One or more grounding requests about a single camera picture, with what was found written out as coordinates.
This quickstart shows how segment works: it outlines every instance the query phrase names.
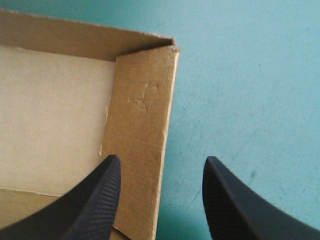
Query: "cardboard box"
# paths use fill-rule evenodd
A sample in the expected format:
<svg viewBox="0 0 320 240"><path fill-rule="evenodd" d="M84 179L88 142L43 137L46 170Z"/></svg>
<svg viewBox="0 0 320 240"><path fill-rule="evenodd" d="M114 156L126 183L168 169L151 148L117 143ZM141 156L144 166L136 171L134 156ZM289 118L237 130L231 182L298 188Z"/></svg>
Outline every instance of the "cardboard box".
<svg viewBox="0 0 320 240"><path fill-rule="evenodd" d="M173 38L0 10L0 228L121 159L111 239L154 240Z"/></svg>

